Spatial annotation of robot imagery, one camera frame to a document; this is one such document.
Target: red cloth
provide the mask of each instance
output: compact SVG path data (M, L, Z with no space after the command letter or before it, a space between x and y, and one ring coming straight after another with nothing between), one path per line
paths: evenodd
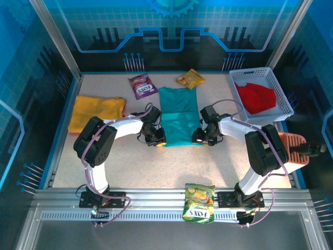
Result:
M235 85L244 108L251 115L276 106L274 90L249 82L243 87L238 86L236 83Z

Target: white basket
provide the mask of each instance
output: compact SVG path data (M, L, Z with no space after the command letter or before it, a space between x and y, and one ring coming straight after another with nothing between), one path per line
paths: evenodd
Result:
M274 89L276 95L276 106L266 111L251 115L245 109L244 111L240 110L239 105L236 105L238 111L240 112L239 116L242 121L246 121L252 124L264 122L268 123L273 121L284 121L293 115L293 109L291 108L279 82L277 81L270 67L239 69L231 70L229 72L229 88L234 100L239 101L242 106L243 103L239 97L235 83L237 83L238 86L245 86L248 82Z

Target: chip bag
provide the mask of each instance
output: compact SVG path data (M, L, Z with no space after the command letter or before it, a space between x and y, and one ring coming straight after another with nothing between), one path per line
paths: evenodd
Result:
M202 224L213 222L214 194L215 186L186 183L183 219Z
M201 75L198 74L194 69L190 69L185 74L176 78L176 81L182 85L187 86L190 90L196 85L201 84L206 81Z
M133 77L129 81L137 100L158 93L157 88L147 74Z

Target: yellow cloth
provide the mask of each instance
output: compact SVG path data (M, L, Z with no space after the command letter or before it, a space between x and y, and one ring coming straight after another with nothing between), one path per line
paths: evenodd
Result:
M68 126L70 133L81 133L90 118L117 119L123 117L126 100L123 98L98 98L77 96Z

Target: yellow packaging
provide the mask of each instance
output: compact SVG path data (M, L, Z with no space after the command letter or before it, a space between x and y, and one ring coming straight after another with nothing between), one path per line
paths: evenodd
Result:
M190 90L196 85L201 84L206 81L201 75L198 74L194 69L190 69L185 74L176 78L176 81L182 85L187 86Z

